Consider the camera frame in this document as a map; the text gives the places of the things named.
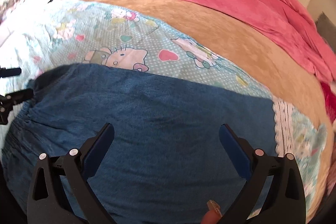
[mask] blue fabric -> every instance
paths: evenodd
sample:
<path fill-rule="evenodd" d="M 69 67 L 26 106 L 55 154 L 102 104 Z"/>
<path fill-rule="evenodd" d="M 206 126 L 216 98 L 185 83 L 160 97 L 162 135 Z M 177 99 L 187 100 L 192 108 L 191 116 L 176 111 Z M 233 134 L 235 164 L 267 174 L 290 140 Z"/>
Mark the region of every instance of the blue fabric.
<path fill-rule="evenodd" d="M 24 210 L 38 155 L 80 147 L 106 122 L 115 140 L 89 184 L 118 224 L 199 223 L 209 199 L 224 213 L 245 180 L 219 141 L 223 123 L 252 147 L 276 154 L 269 99 L 96 64 L 46 72 L 34 93 L 3 149 L 8 188 Z M 67 185 L 66 192 L 74 204 Z"/>

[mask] gray pillow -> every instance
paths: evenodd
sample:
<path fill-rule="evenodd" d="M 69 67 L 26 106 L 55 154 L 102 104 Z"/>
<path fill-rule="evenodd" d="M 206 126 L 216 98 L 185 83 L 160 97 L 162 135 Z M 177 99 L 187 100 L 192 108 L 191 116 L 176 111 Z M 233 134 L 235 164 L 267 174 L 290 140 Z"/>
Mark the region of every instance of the gray pillow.
<path fill-rule="evenodd" d="M 336 26 L 322 13 L 317 19 L 316 27 L 320 36 L 322 36 L 333 51 L 336 52 Z"/>

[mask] hello kitty bedsheet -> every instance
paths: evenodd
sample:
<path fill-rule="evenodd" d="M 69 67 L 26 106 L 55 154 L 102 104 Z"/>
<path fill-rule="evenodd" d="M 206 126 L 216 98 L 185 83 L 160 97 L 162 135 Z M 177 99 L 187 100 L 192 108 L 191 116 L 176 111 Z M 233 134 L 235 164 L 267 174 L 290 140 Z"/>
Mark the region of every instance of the hello kitty bedsheet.
<path fill-rule="evenodd" d="M 60 65 L 95 63 L 268 98 L 273 100 L 273 109 L 278 115 L 274 118 L 277 153 L 283 156 L 284 151 L 290 149 L 295 155 L 309 209 L 326 141 L 325 126 L 314 129 L 306 116 L 274 97 L 268 88 L 231 61 L 161 20 L 115 5 L 54 1 L 24 21 L 0 50 L 0 66 L 21 67 L 22 74 L 0 79 L 0 94 L 24 89 L 30 79 Z M 17 106 L 11 112 L 10 122 L 19 110 Z M 0 150 L 8 127 L 0 126 Z"/>

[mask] brown blanket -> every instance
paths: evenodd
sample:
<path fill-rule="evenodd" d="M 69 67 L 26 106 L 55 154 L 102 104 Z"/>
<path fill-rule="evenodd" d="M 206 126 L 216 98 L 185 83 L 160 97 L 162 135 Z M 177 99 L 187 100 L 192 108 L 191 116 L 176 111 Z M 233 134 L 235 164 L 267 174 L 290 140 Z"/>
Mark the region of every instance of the brown blanket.
<path fill-rule="evenodd" d="M 200 44 L 231 60 L 271 92 L 292 103 L 315 128 L 325 123 L 327 144 L 321 156 L 318 186 L 307 218 L 315 214 L 324 195 L 333 148 L 333 132 L 318 80 L 301 68 L 267 37 L 221 12 L 183 0 L 85 0 L 127 7 L 161 19 Z"/>

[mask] white lace trim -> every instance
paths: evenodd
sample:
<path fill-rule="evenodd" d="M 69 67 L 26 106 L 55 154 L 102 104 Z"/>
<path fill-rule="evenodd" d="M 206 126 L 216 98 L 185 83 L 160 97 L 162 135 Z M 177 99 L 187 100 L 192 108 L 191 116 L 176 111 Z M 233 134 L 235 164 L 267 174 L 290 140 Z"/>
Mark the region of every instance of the white lace trim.
<path fill-rule="evenodd" d="M 292 104 L 273 96 L 276 152 L 279 157 L 283 157 L 286 153 L 294 155 L 295 152 L 292 124 L 293 109 L 294 106 Z"/>

